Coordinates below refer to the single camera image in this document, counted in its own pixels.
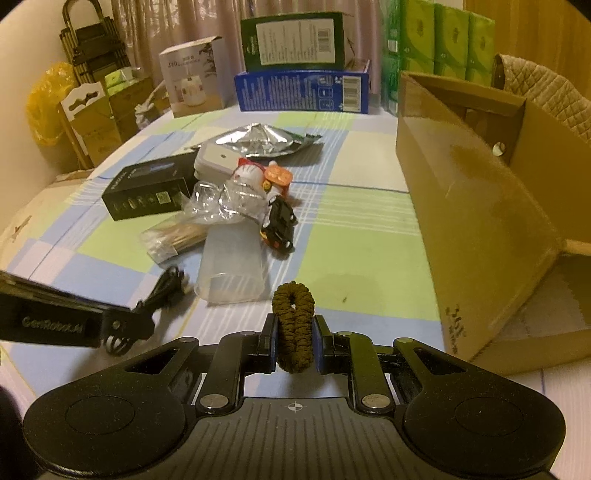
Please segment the translucent plastic cup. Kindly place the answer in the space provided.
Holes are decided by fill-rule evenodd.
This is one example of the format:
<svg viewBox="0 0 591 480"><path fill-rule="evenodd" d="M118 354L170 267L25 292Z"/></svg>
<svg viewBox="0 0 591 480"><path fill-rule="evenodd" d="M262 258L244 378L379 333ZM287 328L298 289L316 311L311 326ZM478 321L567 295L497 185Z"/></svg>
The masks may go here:
<svg viewBox="0 0 591 480"><path fill-rule="evenodd" d="M259 225L245 219L209 228L195 292L209 304L250 302L263 295Z"/></svg>

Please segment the cotton swabs bag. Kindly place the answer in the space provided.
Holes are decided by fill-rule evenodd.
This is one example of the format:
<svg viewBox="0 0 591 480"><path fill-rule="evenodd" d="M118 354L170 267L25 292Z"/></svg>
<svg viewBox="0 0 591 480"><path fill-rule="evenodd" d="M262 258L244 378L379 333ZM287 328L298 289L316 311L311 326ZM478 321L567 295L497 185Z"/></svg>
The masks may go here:
<svg viewBox="0 0 591 480"><path fill-rule="evenodd" d="M147 255L160 264L203 242L207 232L204 225L163 222L142 232L139 240Z"/></svg>

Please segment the toy race car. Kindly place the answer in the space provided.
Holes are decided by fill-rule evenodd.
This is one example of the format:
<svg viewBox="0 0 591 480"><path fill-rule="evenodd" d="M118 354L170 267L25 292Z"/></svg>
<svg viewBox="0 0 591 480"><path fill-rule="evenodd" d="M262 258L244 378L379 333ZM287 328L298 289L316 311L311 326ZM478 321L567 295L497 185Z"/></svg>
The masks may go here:
<svg viewBox="0 0 591 480"><path fill-rule="evenodd" d="M294 250L294 226L297 216L293 208L281 196L270 201L260 234L270 248L286 255Z"/></svg>

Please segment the clear bag with metal hooks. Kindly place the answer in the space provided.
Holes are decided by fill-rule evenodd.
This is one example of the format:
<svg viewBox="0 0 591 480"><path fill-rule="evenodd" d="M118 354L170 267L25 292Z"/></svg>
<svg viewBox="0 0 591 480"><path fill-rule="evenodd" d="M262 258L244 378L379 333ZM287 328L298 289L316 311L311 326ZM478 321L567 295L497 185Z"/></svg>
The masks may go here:
<svg viewBox="0 0 591 480"><path fill-rule="evenodd" d="M180 195L180 203L183 212L201 225L232 224L245 219L260 224L269 207L262 188L235 179L222 185L198 181L188 197Z"/></svg>

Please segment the black product box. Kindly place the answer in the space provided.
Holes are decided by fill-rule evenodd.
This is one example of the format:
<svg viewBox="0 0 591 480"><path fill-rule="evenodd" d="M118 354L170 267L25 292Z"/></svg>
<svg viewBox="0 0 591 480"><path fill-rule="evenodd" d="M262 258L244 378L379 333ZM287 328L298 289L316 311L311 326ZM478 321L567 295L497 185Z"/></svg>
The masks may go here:
<svg viewBox="0 0 591 480"><path fill-rule="evenodd" d="M195 177L195 153L168 156L123 168L102 194L114 221L178 211L190 197Z"/></svg>

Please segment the red white cat figurine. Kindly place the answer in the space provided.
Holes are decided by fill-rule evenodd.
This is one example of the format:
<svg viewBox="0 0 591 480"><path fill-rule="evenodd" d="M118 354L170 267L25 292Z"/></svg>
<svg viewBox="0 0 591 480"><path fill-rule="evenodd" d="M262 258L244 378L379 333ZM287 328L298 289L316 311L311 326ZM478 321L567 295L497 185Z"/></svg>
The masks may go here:
<svg viewBox="0 0 591 480"><path fill-rule="evenodd" d="M239 158L238 166L233 171L231 178L249 186L262 188L266 192L267 199L273 200L276 196L287 198L294 176L290 170L281 167L273 160L264 166L246 158Z"/></svg>

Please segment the white square case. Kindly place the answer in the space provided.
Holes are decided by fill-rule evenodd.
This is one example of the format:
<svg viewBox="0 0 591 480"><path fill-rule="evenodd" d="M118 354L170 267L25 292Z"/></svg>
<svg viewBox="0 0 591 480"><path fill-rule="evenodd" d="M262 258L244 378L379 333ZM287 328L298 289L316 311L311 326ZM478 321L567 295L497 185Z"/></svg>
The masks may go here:
<svg viewBox="0 0 591 480"><path fill-rule="evenodd" d="M225 146L202 143L193 164L194 176L200 181L221 184L238 168L240 158L238 152Z"/></svg>

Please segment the yellow plastic bag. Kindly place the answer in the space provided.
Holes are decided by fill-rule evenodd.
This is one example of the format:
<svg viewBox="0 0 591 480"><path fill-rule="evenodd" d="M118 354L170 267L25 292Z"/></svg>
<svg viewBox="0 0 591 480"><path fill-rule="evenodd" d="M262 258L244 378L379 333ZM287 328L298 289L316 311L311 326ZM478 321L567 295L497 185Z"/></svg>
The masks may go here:
<svg viewBox="0 0 591 480"><path fill-rule="evenodd" d="M25 106L33 140L53 147L64 133L57 105L77 86L73 66L58 62L46 70L32 87Z"/></svg>

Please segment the silver foil pouch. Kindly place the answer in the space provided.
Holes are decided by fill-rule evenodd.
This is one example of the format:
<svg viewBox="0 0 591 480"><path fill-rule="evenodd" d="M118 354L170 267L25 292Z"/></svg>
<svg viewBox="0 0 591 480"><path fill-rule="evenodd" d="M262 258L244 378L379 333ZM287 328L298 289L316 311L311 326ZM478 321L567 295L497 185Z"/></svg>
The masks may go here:
<svg viewBox="0 0 591 480"><path fill-rule="evenodd" d="M273 159L294 154L322 139L318 134L297 134L263 123L250 123L190 146L193 151L215 144L247 159Z"/></svg>

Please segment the white humidifier box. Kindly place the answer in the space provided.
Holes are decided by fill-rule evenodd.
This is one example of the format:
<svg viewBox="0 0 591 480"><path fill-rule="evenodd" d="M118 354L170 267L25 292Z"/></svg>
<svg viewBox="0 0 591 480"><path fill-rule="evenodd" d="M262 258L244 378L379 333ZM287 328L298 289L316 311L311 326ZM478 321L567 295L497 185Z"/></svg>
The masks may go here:
<svg viewBox="0 0 591 480"><path fill-rule="evenodd" d="M228 50L221 36L171 46L159 54L175 118L221 110L235 99Z"/></svg>

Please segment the blue product box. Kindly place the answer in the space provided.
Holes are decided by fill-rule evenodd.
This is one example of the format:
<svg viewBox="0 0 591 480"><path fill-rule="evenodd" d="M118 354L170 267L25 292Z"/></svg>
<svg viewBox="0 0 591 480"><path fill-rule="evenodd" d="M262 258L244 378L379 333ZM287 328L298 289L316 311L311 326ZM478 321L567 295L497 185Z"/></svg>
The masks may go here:
<svg viewBox="0 0 591 480"><path fill-rule="evenodd" d="M270 70L235 75L242 111L314 111L367 114L370 61L344 70Z"/></svg>

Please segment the black folding cart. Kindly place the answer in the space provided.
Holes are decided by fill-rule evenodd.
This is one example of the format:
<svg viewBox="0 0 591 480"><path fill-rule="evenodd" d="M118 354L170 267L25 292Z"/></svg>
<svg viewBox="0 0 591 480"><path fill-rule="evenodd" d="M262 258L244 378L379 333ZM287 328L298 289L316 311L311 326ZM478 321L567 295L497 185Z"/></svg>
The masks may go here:
<svg viewBox="0 0 591 480"><path fill-rule="evenodd" d="M91 0L97 22L75 29L70 17L75 1L65 1L62 18L65 28L59 38L79 84L96 83L118 69L130 67L125 44L114 20L103 14L99 1Z"/></svg>

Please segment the green product box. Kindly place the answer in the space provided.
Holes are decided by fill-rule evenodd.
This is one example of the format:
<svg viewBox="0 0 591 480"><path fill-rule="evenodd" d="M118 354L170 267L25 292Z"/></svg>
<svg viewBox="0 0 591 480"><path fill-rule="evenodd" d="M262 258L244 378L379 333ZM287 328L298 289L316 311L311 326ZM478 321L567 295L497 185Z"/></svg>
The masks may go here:
<svg viewBox="0 0 591 480"><path fill-rule="evenodd" d="M342 70L356 57L356 25L340 11L305 12L240 21L245 69Z"/></svg>

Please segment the green tissue pack stack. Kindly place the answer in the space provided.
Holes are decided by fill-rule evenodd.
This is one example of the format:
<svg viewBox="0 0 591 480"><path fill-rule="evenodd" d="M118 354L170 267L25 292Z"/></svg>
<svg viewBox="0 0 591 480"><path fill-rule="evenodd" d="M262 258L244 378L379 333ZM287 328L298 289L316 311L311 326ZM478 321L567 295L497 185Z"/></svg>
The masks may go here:
<svg viewBox="0 0 591 480"><path fill-rule="evenodd" d="M404 71L491 86L494 20L436 1L382 1L382 107L398 114Z"/></svg>

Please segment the quilted beige chair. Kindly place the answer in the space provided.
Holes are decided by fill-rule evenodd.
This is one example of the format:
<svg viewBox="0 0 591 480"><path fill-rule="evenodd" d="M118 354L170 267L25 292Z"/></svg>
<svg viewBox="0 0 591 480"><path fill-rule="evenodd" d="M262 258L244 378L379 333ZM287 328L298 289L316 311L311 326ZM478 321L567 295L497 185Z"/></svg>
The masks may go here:
<svg viewBox="0 0 591 480"><path fill-rule="evenodd" d="M564 76L533 61L496 54L492 86L531 100L590 145L590 100Z"/></svg>

